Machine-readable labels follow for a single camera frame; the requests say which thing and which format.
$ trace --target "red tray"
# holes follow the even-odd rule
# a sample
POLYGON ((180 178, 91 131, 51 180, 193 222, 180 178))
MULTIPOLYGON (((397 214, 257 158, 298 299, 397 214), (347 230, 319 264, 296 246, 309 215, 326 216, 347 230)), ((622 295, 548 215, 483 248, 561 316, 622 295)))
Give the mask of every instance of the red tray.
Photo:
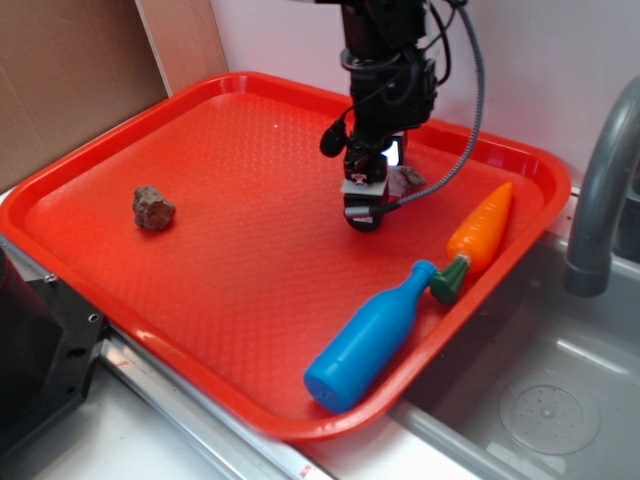
MULTIPOLYGON (((18 186, 0 230, 127 335, 249 424, 285 440, 333 437, 385 412, 543 233, 569 197, 551 155, 481 135, 445 188, 373 233, 342 216, 342 162, 318 149, 349 99, 240 73, 203 81, 18 186), (424 295, 404 348, 353 410, 315 403, 303 372, 380 290, 418 259, 444 267, 460 221, 503 182, 514 202, 498 257, 460 301, 424 295), (133 191, 176 204, 171 227, 133 222, 133 191)), ((406 163, 435 182, 469 131, 412 131, 406 163)))

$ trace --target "stainless steel sink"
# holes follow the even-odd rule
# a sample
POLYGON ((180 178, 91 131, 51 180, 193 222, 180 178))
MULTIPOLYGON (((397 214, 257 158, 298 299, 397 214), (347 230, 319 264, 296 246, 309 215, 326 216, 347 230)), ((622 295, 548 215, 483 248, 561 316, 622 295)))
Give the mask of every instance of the stainless steel sink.
POLYGON ((565 250, 539 241, 392 412, 482 478, 640 475, 640 266, 580 298, 565 250))

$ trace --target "blue plastic bottle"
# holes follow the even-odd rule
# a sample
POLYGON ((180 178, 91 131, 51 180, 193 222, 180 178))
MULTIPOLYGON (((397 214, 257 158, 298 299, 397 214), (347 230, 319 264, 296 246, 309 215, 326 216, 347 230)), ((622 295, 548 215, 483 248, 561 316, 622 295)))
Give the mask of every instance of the blue plastic bottle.
POLYGON ((420 260, 402 285, 360 307, 305 372, 304 383, 313 398, 335 413, 360 401, 409 336, 418 299, 435 272, 432 263, 420 260))

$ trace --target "gray cable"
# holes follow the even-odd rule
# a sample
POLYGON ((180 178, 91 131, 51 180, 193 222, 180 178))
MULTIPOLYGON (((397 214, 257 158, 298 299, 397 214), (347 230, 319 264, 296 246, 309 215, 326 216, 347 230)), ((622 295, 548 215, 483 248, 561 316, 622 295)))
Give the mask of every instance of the gray cable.
POLYGON ((469 141, 467 142, 467 147, 465 148, 462 156, 458 159, 456 164, 451 168, 451 170, 442 177, 437 183, 434 183, 428 188, 424 190, 420 190, 419 192, 413 193, 411 195, 407 195, 406 197, 402 197, 394 202, 391 202, 387 205, 382 205, 382 209, 385 211, 395 210, 396 208, 413 202, 414 200, 418 200, 419 198, 426 197, 444 187, 447 183, 451 181, 451 179, 460 171, 460 169, 465 165, 473 149, 476 146, 476 142, 478 140, 478 134, 480 133, 480 123, 482 122, 482 112, 484 110, 484 95, 485 95, 485 71, 484 71, 484 60, 482 59, 482 53, 480 52, 480 44, 478 42, 478 38, 476 37, 475 31, 473 29, 473 25, 471 23, 471 19, 467 14, 467 11, 464 7, 459 6, 457 9, 460 11, 460 16, 462 21, 464 22, 465 29, 467 30, 467 34, 469 35, 469 41, 471 42, 471 47, 473 49, 473 56, 476 62, 476 76, 478 82, 478 93, 476 97, 476 114, 473 120, 473 127, 471 130, 471 136, 469 137, 469 141))

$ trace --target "cardboard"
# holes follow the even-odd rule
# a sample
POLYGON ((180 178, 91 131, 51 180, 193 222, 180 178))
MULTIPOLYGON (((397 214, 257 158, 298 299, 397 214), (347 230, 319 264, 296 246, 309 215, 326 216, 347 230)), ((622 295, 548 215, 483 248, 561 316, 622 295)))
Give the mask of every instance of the cardboard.
POLYGON ((166 98, 130 0, 0 3, 0 191, 166 98))
POLYGON ((209 0, 136 0, 169 95, 227 72, 209 0))

